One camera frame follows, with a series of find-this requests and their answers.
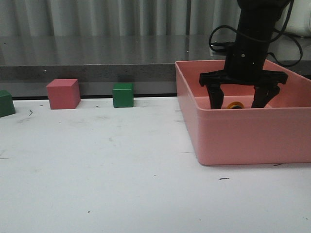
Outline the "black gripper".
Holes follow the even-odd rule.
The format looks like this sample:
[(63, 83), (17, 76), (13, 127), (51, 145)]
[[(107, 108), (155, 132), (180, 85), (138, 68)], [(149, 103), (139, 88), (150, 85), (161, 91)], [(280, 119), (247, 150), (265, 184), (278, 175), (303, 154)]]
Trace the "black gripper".
[(278, 83), (285, 84), (288, 75), (282, 71), (264, 70), (267, 46), (231, 45), (223, 70), (201, 73), (199, 84), (207, 86), (211, 109), (221, 109), (222, 84), (254, 85), (251, 108), (264, 108), (280, 93)]

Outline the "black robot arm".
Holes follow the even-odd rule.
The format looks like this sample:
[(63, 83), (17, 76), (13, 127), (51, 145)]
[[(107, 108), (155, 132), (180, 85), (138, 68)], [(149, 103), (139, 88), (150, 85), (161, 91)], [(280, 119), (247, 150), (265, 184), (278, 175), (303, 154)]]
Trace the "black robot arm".
[(292, 0), (240, 0), (241, 9), (235, 42), (226, 44), (222, 70), (200, 74), (199, 84), (207, 88), (211, 109), (221, 109), (224, 101), (223, 84), (249, 85), (255, 89), (252, 108), (263, 108), (280, 93), (278, 84), (285, 84), (288, 75), (281, 71), (264, 70), (269, 45), (281, 36), (286, 24), (273, 37), (275, 24)]

